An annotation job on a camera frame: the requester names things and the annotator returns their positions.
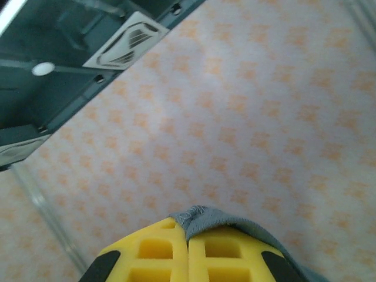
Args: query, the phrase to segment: gray fabric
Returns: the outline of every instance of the gray fabric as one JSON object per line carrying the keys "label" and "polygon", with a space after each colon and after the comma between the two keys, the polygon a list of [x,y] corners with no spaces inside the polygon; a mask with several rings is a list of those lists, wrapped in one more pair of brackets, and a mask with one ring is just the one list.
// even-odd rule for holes
{"label": "gray fabric", "polygon": [[318,273],[298,264],[286,250],[286,248],[271,235],[266,229],[257,223],[242,217],[233,216],[221,210],[205,206],[192,206],[187,211],[181,213],[172,213],[170,217],[178,222],[186,233],[188,241],[193,236],[217,227],[232,226],[243,233],[246,233],[264,243],[273,246],[283,253],[289,263],[300,273],[300,276],[309,282],[329,282],[325,277]]}

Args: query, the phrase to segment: yellow object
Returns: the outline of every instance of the yellow object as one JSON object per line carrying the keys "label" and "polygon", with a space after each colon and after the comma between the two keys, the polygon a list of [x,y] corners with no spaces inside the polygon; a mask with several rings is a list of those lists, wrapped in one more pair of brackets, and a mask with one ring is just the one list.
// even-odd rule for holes
{"label": "yellow object", "polygon": [[261,253],[275,248],[228,226],[187,242],[171,218],[136,231],[104,248],[118,254],[106,282],[275,282]]}

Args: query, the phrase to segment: white vent cover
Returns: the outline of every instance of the white vent cover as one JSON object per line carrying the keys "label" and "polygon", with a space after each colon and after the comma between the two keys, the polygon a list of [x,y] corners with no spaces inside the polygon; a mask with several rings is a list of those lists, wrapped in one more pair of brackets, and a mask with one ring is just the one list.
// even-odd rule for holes
{"label": "white vent cover", "polygon": [[83,66],[125,70],[168,32],[167,28],[144,14],[134,12]]}
{"label": "white vent cover", "polygon": [[0,147],[0,166],[8,165],[28,157],[38,148],[49,135],[42,136],[19,143],[14,143]]}

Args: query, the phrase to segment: round white light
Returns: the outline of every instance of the round white light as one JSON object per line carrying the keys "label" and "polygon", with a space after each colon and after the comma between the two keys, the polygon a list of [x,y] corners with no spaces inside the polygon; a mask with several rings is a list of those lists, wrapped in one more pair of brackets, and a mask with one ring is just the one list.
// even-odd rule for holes
{"label": "round white light", "polygon": [[55,64],[51,62],[44,62],[37,64],[32,70],[32,74],[35,76],[47,75],[55,69]]}

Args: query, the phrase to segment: screw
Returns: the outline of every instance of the screw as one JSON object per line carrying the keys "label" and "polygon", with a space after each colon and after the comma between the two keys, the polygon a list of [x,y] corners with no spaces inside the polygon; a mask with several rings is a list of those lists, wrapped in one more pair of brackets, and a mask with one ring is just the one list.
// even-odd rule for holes
{"label": "screw", "polygon": [[182,6],[181,6],[179,3],[176,3],[176,4],[174,4],[174,5],[171,7],[171,13],[172,13],[174,16],[177,16],[178,14],[180,14],[181,11],[182,11]]}

